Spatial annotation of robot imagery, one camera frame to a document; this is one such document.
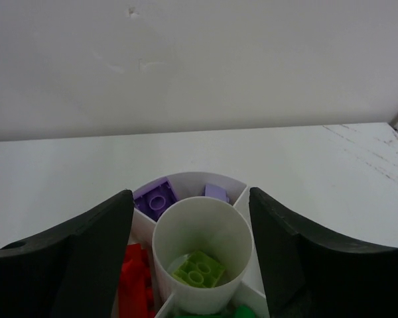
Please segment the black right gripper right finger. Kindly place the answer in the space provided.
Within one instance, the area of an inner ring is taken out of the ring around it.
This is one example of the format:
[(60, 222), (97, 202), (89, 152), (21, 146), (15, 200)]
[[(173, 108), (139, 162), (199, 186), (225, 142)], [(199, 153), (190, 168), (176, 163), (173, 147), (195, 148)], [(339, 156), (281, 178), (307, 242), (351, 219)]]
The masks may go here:
[(272, 317), (398, 317), (398, 248), (346, 235), (249, 190)]

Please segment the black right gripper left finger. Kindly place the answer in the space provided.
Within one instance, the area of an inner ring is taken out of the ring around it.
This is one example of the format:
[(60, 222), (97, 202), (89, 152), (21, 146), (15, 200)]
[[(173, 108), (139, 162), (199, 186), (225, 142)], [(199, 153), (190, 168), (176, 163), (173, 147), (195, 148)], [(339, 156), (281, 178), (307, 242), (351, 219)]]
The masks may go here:
[(0, 317), (110, 317), (133, 194), (0, 248)]

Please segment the red lego brick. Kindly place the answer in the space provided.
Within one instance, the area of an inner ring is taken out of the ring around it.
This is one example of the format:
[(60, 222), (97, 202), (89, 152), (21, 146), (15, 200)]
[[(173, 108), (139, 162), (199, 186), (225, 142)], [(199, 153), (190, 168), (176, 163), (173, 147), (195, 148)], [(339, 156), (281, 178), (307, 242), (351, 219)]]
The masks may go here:
[(155, 317), (149, 257), (147, 250), (139, 243), (125, 248), (117, 296), (119, 317)]

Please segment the yellow lego piece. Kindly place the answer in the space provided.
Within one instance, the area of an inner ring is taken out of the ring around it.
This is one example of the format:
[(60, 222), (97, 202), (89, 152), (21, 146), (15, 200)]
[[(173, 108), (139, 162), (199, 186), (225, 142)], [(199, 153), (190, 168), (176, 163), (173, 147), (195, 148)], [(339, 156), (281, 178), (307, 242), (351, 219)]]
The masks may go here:
[(220, 262), (197, 250), (171, 274), (182, 284), (194, 288), (215, 288), (222, 279), (226, 267)]

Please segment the green square lego brick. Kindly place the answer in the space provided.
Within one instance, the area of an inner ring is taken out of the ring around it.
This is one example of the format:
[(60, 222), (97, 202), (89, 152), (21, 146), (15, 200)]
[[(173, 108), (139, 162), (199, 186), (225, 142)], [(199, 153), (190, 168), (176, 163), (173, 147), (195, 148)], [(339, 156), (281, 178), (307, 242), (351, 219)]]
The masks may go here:
[(238, 307), (229, 307), (221, 312), (208, 315), (180, 314), (175, 315), (177, 318), (256, 318), (256, 314), (246, 305)]

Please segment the lilac small lego brick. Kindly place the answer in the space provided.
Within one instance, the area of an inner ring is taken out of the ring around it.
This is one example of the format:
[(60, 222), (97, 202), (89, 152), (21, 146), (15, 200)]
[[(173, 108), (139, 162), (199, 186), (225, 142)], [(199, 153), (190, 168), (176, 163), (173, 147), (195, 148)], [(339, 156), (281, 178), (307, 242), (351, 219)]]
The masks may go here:
[(226, 203), (230, 202), (230, 198), (228, 197), (227, 191), (218, 185), (209, 184), (209, 183), (205, 184), (202, 195), (205, 197), (219, 199), (220, 201), (224, 201)]

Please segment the purple arched lego piece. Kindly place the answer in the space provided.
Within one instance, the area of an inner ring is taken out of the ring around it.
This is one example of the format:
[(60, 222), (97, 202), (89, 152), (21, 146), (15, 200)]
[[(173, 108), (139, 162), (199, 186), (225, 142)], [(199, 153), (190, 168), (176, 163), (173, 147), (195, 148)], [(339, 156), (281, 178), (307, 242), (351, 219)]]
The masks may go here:
[(178, 201), (178, 196), (170, 180), (163, 177), (135, 190), (133, 199), (140, 212), (158, 221), (160, 216)]

